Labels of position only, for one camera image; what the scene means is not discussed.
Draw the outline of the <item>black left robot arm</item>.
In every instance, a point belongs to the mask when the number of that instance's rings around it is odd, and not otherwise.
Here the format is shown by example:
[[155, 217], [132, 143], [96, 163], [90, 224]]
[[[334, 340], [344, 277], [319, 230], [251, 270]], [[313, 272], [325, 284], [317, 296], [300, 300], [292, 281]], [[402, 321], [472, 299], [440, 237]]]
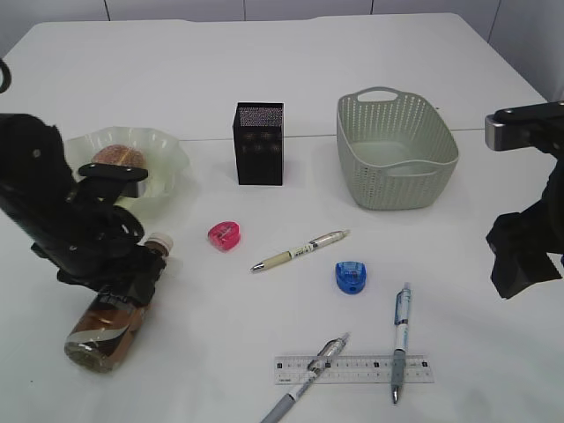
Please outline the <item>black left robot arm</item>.
[[148, 176], [141, 167], [85, 164], [76, 181], [58, 129], [33, 115], [1, 116], [1, 209], [53, 263], [59, 281], [148, 304], [166, 263], [141, 245], [137, 218], [116, 205]]

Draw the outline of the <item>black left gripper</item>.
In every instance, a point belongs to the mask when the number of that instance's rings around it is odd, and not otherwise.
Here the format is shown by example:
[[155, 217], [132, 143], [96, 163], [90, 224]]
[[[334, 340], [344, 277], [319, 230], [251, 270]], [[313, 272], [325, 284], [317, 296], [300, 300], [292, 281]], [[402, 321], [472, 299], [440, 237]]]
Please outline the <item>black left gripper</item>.
[[166, 268], [165, 259], [140, 263], [145, 230], [134, 215], [113, 198], [92, 194], [75, 183], [58, 198], [34, 207], [29, 224], [34, 252], [58, 267], [57, 278], [68, 285], [99, 291], [121, 282], [133, 270], [127, 296], [146, 306]]

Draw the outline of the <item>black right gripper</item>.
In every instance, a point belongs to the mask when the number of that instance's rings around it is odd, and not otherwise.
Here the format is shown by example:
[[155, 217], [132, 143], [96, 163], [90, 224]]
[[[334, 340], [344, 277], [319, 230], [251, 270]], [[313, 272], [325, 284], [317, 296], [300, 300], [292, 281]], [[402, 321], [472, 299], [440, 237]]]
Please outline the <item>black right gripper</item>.
[[541, 198], [524, 211], [500, 215], [486, 242], [495, 255], [491, 280], [502, 299], [562, 278], [546, 253], [563, 254], [563, 159], [557, 159]]

